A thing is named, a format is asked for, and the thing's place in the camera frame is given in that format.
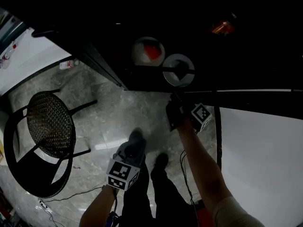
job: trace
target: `floor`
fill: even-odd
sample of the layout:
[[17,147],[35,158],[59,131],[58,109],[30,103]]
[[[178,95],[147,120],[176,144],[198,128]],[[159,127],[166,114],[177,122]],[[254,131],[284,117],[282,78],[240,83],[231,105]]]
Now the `floor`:
[[[176,131],[170,132],[167,124],[165,106],[169,94],[154,92],[124,91],[84,64],[69,69],[59,70],[56,66],[22,84],[9,94],[13,111],[28,104],[30,98],[43,90],[60,88],[56,95],[65,102],[69,109],[97,99],[98,103],[79,111],[73,116],[76,127],[75,153],[91,149],[89,154],[73,160],[71,176],[65,188],[51,199],[62,199],[90,190],[106,183],[106,169],[110,157],[121,143],[125,142],[134,128],[140,127],[147,139],[146,165],[152,170],[156,156],[166,151],[169,155],[167,174],[176,185],[180,194],[189,203],[189,194],[184,184],[179,156],[183,148]],[[35,144],[27,129],[26,120],[18,125],[20,157]],[[208,126],[198,134],[209,154],[216,159],[215,121],[212,117]],[[36,153],[52,162],[53,158],[42,151]],[[56,179],[65,169],[62,163]],[[193,176],[187,167],[187,178],[194,201],[200,199]],[[17,213],[32,226],[53,226],[49,216],[39,206],[38,198],[26,192],[13,178],[7,166],[0,167],[0,187]],[[55,221],[65,227],[78,226],[86,208],[98,195],[100,189],[74,196],[68,200],[54,201],[48,204]],[[118,194],[117,214],[123,207],[123,191]],[[150,181],[148,197],[153,216],[156,213],[154,191]]]

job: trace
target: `person's right arm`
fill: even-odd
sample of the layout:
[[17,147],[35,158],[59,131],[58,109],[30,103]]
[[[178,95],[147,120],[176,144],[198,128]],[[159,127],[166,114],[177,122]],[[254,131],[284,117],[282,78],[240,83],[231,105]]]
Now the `person's right arm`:
[[191,120],[185,118],[178,124],[177,130],[201,198],[206,209],[212,214],[217,204],[232,194],[225,185],[219,166],[196,135]]

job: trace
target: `person's left arm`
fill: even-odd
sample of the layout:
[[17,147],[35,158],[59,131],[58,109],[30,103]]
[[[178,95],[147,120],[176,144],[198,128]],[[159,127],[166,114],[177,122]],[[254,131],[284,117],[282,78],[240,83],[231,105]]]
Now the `person's left arm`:
[[117,189],[106,185],[91,205],[87,208],[80,220],[80,227],[105,226],[110,210],[114,204],[114,191]]

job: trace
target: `woven chair seat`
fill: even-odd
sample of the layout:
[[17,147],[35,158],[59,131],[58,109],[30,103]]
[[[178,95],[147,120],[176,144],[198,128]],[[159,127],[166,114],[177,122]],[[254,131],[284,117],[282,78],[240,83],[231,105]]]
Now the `woven chair seat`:
[[34,142],[44,141],[40,149],[54,158],[70,153],[73,121],[69,110],[56,95],[35,94],[27,106],[27,125]]

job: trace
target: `forearm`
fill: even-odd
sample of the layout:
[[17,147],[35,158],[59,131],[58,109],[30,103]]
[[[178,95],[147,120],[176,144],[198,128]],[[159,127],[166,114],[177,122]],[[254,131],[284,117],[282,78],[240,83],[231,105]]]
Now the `forearm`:
[[80,227],[105,226],[114,201],[114,188],[106,185],[82,215]]
[[196,135],[191,120],[186,118],[177,127],[188,162],[201,198],[210,213],[225,197],[231,196],[217,163],[204,149]]

